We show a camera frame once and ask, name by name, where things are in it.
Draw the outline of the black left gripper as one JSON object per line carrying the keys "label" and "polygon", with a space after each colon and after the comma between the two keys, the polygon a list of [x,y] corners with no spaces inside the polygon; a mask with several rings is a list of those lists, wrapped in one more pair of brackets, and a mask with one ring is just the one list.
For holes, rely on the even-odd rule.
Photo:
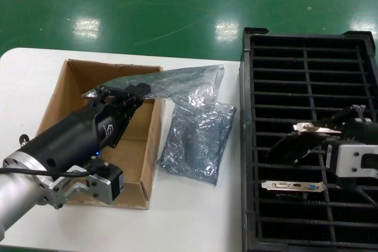
{"label": "black left gripper", "polygon": [[65,172],[83,165],[105,147],[115,148],[144,96],[151,92],[146,83],[124,89],[101,85],[98,95],[114,97],[120,103],[89,103],[43,131],[21,147],[49,172]]}

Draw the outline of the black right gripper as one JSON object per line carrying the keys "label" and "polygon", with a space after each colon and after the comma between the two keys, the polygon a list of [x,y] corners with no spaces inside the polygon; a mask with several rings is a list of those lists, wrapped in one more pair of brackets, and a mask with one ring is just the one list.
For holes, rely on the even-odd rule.
{"label": "black right gripper", "polygon": [[325,120],[325,127],[341,132],[351,144],[377,145],[377,123],[364,118],[365,105],[352,104]]}

